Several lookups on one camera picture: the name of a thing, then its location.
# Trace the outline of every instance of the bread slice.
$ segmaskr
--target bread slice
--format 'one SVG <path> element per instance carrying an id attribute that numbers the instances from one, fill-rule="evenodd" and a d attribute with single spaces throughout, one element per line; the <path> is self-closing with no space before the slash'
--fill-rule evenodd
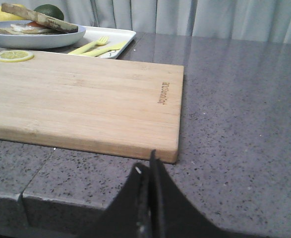
<path id="1" fill-rule="evenodd" d="M 78 26 L 76 24 L 62 21 L 54 17 L 36 12 L 36 11 L 22 8 L 10 3 L 2 3 L 1 7 L 2 7 L 2 11 L 11 13 L 16 16 L 23 17 L 26 20 L 36 21 L 38 24 L 42 26 L 46 26 L 48 28 L 52 28 L 57 31 L 62 31 L 65 33 L 78 32 Z"/>
<path id="2" fill-rule="evenodd" d="M 19 36 L 38 36 L 38 35 L 59 35 L 64 34 L 64 32 L 61 31 L 54 31 L 54 32 L 46 32 L 46 33 L 23 33 L 18 31 L 13 31 L 12 28 L 6 27 L 6 28 L 0 28 L 0 34 L 4 35 L 19 35 Z"/>

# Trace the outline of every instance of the gray countertop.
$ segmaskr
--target gray countertop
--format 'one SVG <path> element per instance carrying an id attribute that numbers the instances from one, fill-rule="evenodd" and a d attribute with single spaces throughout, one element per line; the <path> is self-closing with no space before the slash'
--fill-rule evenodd
<path id="1" fill-rule="evenodd" d="M 227 231 L 291 238 L 291 45 L 138 33 L 119 59 L 185 66 L 166 168 L 189 201 Z M 0 141 L 0 234 L 78 233 L 136 162 Z"/>

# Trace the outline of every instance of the lime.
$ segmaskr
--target lime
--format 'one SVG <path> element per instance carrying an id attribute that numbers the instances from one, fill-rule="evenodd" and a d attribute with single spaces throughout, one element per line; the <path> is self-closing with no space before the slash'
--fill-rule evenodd
<path id="1" fill-rule="evenodd" d="M 13 50 L 13 51 L 1 51 L 0 61 L 1 62 L 21 62 L 30 60 L 34 55 L 29 51 Z"/>
<path id="2" fill-rule="evenodd" d="M 26 8 L 24 5 L 21 5 L 21 4 L 13 4 L 13 5 Z M 1 6 L 0 6 L 0 21 L 18 21 L 18 20 L 25 20 L 25 19 L 16 15 L 13 15 L 11 13 L 2 11 Z"/>
<path id="3" fill-rule="evenodd" d="M 57 18 L 59 20 L 64 20 L 63 12 L 55 5 L 51 5 L 51 4 L 40 5 L 37 8 L 35 8 L 34 11 L 40 12 L 47 16 Z"/>

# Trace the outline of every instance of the white tray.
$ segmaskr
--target white tray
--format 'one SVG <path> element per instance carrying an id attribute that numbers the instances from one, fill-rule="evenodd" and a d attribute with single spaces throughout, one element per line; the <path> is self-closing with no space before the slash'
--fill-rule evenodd
<path id="1" fill-rule="evenodd" d="M 77 43 L 60 48 L 53 48 L 53 49 L 45 49 L 42 51 L 49 51 L 49 52 L 57 52 L 57 53 L 68 53 L 73 51 L 74 49 L 83 46 L 91 41 L 95 41 L 99 39 L 101 36 L 109 36 L 109 42 L 105 46 L 97 47 L 97 49 L 101 49 L 102 47 L 107 47 L 110 45 L 114 45 L 120 43 L 122 41 L 126 41 L 126 44 L 121 50 L 117 51 L 109 51 L 104 53 L 99 58 L 108 58 L 108 59 L 115 59 L 117 58 L 124 49 L 130 44 L 130 42 L 135 37 L 135 32 L 130 30 L 122 30 L 122 29 L 113 29 L 113 28 L 102 28 L 102 27 L 93 27 L 93 26 L 84 26 L 86 28 L 86 33 L 84 37 L 79 40 Z"/>

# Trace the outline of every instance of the bamboo cutting board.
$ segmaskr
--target bamboo cutting board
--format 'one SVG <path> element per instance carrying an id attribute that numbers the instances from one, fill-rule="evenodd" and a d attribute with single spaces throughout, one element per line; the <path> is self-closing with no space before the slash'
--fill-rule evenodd
<path id="1" fill-rule="evenodd" d="M 176 161 L 183 66 L 33 53 L 0 62 L 0 139 Z"/>

